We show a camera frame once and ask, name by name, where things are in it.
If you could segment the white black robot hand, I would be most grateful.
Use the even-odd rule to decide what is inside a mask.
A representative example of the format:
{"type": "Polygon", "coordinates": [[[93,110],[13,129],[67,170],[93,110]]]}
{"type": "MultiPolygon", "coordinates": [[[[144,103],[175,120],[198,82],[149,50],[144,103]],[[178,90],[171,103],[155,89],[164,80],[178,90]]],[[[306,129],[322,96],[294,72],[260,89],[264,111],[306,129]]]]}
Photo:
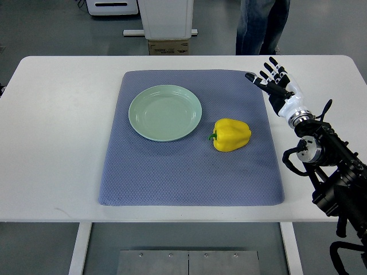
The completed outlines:
{"type": "Polygon", "coordinates": [[[247,72],[245,77],[268,95],[274,112],[280,117],[290,117],[301,107],[301,94],[291,76],[273,57],[264,63],[269,72],[260,71],[260,76],[247,72]]]}

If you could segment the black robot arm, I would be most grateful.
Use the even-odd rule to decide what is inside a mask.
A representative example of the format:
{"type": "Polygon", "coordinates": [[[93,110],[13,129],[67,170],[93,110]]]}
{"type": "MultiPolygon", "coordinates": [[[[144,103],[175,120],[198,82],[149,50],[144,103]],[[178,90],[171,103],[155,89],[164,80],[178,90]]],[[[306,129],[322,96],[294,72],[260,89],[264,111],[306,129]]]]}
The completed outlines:
{"type": "Polygon", "coordinates": [[[282,161],[299,176],[310,178],[313,204],[328,217],[338,217],[336,235],[346,237],[350,223],[361,244],[336,241],[330,245],[330,257],[338,274],[346,274],[339,249],[361,252],[366,261],[366,164],[348,149],[332,126],[307,110],[292,112],[288,124],[300,138],[298,145],[284,152],[282,161]]]}

